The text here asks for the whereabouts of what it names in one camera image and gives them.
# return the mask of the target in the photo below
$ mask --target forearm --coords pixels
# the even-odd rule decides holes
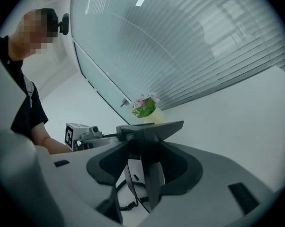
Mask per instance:
[[[42,146],[48,149],[50,155],[70,152],[69,148],[66,145],[50,137],[43,141]]]

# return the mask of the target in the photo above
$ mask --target yellow vase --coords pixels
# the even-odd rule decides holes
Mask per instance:
[[[144,122],[145,123],[165,123],[164,121],[164,113],[162,110],[160,110],[158,107],[151,113],[149,116],[144,117]]]

